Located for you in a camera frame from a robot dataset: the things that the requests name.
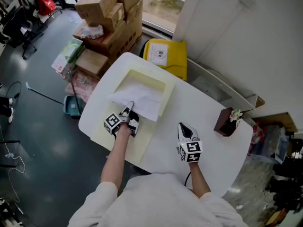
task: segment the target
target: concrete floor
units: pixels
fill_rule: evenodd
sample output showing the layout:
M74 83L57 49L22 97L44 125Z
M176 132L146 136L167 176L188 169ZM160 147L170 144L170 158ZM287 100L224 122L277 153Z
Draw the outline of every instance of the concrete floor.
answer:
M23 158L26 164L24 174L11 170L10 177L20 198L18 206L28 215L22 218L26 226L67 226L72 214L83 204L86 196L93 192L100 182L102 168L109 151L91 141L78 129L78 120L65 115L62 105L27 91L25 82L45 94L63 101L67 95L67 82L51 68L62 48L72 37L81 19L75 11L64 10L50 21L44 35L35 42L38 48L27 61L22 59L22 48L6 46L0 56L0 82L5 94L8 86L20 81L21 95L15 102L14 120L0 116L0 125L5 139L19 139L21 144L8 145L10 151ZM143 35L132 50L139 54L142 45L150 39ZM9 92L18 92L15 85ZM16 163L23 170L19 160L4 157L7 150L0 148L2 164ZM274 211L271 194L263 193L269 181L272 166L247 159L234 184L224 196L238 210L250 227L263 226L268 214ZM8 179L8 170L0 168L0 196L16 198ZM129 164L125 163L123 186L130 176Z

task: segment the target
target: sleeve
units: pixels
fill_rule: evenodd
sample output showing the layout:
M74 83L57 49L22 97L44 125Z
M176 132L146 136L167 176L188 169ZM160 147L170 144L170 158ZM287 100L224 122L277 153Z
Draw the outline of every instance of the sleeve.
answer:
M242 217L224 199L208 192L200 198L200 201L224 227L248 227Z
M86 197L80 207L70 219L68 227L94 227L117 199L118 189L110 182L100 183L97 189Z

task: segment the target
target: office chair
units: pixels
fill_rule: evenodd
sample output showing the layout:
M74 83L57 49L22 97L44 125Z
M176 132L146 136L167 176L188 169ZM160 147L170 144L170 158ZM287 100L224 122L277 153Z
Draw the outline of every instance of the office chair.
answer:
M21 31L22 27L27 30L24 34ZM35 50L34 52L37 51L37 48L34 47L34 45L31 43L31 40L36 38L38 35L40 36L43 35L43 33L41 32L34 34L32 29L33 29L33 23L26 19L23 6L20 6L16 10L12 18L9 19L7 23L4 25L2 31L3 34L11 38L9 45L11 45L13 48L16 48L18 45L21 45L23 43L22 57L24 60L27 59L27 57L25 57L25 52L27 51L29 45L31 45L34 48Z

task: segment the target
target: yellow container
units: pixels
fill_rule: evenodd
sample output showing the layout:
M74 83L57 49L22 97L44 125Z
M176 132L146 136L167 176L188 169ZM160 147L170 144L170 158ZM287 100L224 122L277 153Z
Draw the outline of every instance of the yellow container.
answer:
M151 39L145 45L143 59L187 80L186 41Z

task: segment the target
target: white cloth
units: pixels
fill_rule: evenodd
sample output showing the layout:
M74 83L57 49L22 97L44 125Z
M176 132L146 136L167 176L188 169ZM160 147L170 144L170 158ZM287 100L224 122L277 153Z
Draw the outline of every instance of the white cloth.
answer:
M247 227L225 200L212 193L198 199L173 174L135 177L118 198L113 183L101 183L68 226Z

